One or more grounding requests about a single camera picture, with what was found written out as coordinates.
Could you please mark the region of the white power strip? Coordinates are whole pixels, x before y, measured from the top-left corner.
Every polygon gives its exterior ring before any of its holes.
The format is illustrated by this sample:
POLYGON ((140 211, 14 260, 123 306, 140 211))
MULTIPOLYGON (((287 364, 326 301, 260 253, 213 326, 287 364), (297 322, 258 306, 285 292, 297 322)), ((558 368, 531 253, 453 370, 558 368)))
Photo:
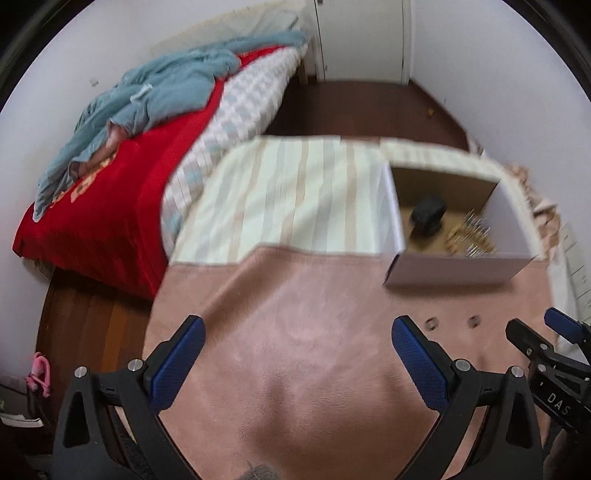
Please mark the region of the white power strip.
POLYGON ((561 245, 567 264, 572 292, 577 305, 578 320, 590 324, 590 274, 587 272, 585 257, 578 245, 576 235, 569 223, 561 231, 561 245))

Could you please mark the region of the red bed blanket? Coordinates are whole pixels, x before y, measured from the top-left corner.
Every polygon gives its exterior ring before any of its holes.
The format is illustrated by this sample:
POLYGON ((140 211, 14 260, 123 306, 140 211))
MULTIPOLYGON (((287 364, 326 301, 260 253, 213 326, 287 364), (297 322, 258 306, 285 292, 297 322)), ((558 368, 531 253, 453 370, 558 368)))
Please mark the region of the red bed blanket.
MULTIPOLYGON (((238 72, 280 48, 240 55, 238 72)), ((202 110, 123 141, 113 156, 60 194, 40 221, 25 212, 13 252, 153 299, 169 259, 160 232, 164 189, 217 111, 226 81, 216 82, 202 110)))

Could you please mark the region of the white headboard pillow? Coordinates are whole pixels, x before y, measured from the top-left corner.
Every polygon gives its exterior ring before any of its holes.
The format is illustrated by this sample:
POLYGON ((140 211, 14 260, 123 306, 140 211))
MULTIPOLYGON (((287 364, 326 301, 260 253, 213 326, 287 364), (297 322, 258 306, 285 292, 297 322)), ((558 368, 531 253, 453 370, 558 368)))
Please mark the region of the white headboard pillow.
POLYGON ((212 17, 150 47, 153 58, 242 37, 304 28, 304 1, 269 1, 212 17))

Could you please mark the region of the checkered white bed sheet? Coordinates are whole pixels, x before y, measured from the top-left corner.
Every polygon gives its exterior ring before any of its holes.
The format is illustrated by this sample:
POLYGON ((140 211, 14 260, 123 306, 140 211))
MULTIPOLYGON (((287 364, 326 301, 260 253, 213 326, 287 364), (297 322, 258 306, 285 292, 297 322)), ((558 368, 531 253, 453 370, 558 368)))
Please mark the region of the checkered white bed sheet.
POLYGON ((276 117, 290 79, 303 63, 307 47, 281 47, 249 63, 225 82, 221 104, 170 176, 160 208, 160 232, 166 256, 191 205, 225 152, 262 134, 276 117))

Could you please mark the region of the white cardboard box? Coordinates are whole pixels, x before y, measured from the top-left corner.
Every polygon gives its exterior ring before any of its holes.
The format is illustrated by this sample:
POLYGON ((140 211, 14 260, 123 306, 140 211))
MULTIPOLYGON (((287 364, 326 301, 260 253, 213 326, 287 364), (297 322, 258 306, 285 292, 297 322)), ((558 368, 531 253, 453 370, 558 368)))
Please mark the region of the white cardboard box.
POLYGON ((519 183, 493 161, 464 153, 391 161, 377 204, 388 287, 504 284, 543 254, 519 183), (447 212, 438 233, 417 237, 411 213, 429 195, 447 212))

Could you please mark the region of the black clip case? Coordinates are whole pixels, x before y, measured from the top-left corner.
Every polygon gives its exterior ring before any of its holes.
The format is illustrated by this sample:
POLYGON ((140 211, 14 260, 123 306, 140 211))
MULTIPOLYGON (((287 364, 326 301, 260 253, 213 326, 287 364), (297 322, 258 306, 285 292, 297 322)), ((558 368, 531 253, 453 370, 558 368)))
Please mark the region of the black clip case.
POLYGON ((447 212, 446 202, 438 195, 429 195, 421 200, 411 213, 412 234, 428 238, 442 228, 442 219, 447 212))

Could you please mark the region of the striped cream cloth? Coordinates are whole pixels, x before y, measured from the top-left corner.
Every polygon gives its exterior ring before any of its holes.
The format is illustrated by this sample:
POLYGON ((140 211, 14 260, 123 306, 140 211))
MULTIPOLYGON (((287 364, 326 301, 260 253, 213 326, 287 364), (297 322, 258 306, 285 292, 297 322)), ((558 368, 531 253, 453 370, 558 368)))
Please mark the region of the striped cream cloth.
POLYGON ((500 168, 451 147, 386 138, 259 137, 226 153, 193 201, 170 264, 238 264, 259 246, 379 255, 386 165, 497 181, 500 168))

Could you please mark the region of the checkered brown cloth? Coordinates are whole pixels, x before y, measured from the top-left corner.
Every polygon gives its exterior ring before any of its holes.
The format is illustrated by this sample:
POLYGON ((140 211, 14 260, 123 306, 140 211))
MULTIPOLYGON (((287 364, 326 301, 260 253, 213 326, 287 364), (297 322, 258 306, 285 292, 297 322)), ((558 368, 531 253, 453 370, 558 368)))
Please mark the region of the checkered brown cloth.
POLYGON ((525 166, 507 165, 505 170, 521 185, 541 239, 544 259, 552 260, 559 247, 562 227, 558 204, 536 191, 530 181, 530 170, 525 166))

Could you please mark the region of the pink table cloth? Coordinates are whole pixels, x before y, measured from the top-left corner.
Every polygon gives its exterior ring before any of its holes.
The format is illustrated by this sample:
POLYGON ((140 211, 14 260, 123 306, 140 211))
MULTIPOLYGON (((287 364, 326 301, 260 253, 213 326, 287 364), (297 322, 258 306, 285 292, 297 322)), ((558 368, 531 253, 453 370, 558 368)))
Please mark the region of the pink table cloth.
POLYGON ((162 422, 204 479, 266 464, 284 479, 393 479, 436 420, 394 351, 394 318, 418 325, 453 358, 484 371, 525 366, 505 336, 539 332, 551 305, 547 266, 497 287, 384 287, 376 257, 260 247, 230 266, 168 268, 145 350, 189 315, 206 342, 162 422))

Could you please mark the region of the blue-grey quilt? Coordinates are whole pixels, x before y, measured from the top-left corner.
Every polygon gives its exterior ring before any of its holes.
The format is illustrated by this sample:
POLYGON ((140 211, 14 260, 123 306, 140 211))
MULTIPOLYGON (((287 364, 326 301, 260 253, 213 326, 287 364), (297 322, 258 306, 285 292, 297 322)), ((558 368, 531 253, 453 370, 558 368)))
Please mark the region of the blue-grey quilt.
POLYGON ((297 30, 235 38, 164 54, 127 71, 87 105, 73 135, 41 175, 32 220, 40 221, 58 194, 75 182, 72 165, 88 162, 106 144, 111 128, 121 127, 133 137, 199 111, 207 105, 215 82, 238 72, 240 55, 273 46, 301 48, 307 41, 297 30))

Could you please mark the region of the white door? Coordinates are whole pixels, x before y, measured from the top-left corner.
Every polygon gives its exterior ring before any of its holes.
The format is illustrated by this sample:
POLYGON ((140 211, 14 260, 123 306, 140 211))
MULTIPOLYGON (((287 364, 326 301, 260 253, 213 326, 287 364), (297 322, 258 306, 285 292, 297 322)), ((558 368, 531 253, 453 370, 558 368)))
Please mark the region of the white door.
POLYGON ((318 77, 406 85, 412 51, 411 1, 315 1, 318 77))

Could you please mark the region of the pink object on floor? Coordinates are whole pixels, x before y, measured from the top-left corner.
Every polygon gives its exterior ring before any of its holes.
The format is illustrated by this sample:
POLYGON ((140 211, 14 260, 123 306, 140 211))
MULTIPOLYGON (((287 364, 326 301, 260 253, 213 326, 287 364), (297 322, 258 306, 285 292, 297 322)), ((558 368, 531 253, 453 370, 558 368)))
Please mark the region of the pink object on floor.
POLYGON ((31 392, 40 391, 44 398, 50 396, 51 370, 48 359, 40 352, 33 358, 31 371, 25 378, 27 388, 31 392))

